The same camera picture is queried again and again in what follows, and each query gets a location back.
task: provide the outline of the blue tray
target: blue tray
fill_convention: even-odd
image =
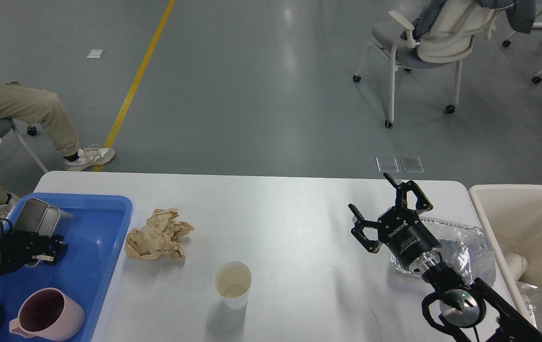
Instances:
[[[19,306],[31,294],[56,287],[82,306],[83,327],[69,342],[88,342],[93,336],[123,240],[132,218],[132,202],[123,196],[32,193],[20,199],[8,219],[15,222],[27,199],[37,198],[70,214],[73,219],[64,241],[66,255],[55,266],[40,263],[0,275],[0,305],[5,320],[0,342],[48,342],[44,338],[25,339],[9,333],[9,321],[17,317]]]

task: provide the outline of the pink pitcher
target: pink pitcher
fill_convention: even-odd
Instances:
[[[48,287],[31,294],[19,308],[17,318],[9,323],[9,331],[30,338],[40,336],[52,341],[65,341],[79,332],[85,312],[64,292]]]

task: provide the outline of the gray floor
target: gray floor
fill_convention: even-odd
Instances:
[[[167,2],[0,0],[0,82],[60,94],[82,145],[104,143]],[[542,30],[518,35],[505,16],[455,67],[399,72],[396,121],[384,128],[386,62],[371,52],[351,76],[373,24],[414,0],[177,0],[104,171],[381,178],[377,156],[418,156],[405,179],[542,184]],[[88,60],[92,48],[105,48]],[[50,169],[44,133],[27,141]],[[17,140],[0,147],[0,183],[25,195],[41,171]]]

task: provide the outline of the chair armrest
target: chair armrest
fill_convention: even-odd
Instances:
[[[417,42],[414,40],[414,36],[412,36],[412,33],[414,32],[414,25],[412,25],[406,18],[404,18],[403,15],[397,13],[396,11],[389,11],[389,14],[406,30],[406,46],[408,46],[408,48],[416,47]]]

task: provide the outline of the plastic bin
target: plastic bin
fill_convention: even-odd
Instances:
[[[527,317],[503,253],[525,257],[520,281],[542,288],[542,185],[476,185],[469,194],[516,309]]]

